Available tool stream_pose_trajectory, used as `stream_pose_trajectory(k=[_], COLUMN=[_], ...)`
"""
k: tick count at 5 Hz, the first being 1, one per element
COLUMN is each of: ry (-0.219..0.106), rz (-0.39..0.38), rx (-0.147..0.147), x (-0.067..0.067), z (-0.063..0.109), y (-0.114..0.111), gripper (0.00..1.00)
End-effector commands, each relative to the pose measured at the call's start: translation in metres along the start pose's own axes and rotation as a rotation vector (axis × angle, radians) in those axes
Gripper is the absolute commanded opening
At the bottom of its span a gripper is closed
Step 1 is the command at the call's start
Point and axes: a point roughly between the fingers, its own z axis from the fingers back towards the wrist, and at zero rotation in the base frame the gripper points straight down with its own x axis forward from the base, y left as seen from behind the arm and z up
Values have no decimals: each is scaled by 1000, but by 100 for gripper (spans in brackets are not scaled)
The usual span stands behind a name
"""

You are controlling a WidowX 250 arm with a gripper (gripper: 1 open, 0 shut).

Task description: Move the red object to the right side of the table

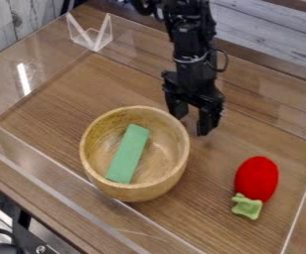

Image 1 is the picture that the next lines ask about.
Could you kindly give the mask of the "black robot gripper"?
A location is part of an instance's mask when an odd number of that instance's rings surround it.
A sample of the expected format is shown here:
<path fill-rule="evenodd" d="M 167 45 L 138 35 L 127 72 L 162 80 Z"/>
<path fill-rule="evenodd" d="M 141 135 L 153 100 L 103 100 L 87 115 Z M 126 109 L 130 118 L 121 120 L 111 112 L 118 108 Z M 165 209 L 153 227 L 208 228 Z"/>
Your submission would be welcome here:
<path fill-rule="evenodd" d="M 161 73 L 169 113 L 181 119 L 189 106 L 197 107 L 197 135 L 206 136 L 218 127 L 224 110 L 225 97 L 216 88 L 217 70 L 208 60 L 175 62 L 175 68 Z"/>

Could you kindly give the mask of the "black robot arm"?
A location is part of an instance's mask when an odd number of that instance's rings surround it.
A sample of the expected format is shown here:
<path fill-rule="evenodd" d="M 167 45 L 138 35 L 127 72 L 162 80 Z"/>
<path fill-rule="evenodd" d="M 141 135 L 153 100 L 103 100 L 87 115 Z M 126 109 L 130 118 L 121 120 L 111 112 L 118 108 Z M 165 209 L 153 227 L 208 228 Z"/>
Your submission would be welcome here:
<path fill-rule="evenodd" d="M 225 96 L 216 79 L 229 65 L 229 56 L 216 43 L 210 0 L 130 0 L 130 4 L 138 14 L 165 23 L 173 44 L 175 70 L 161 72 L 169 113 L 181 119 L 194 106 L 197 135 L 206 136 L 222 117 Z"/>

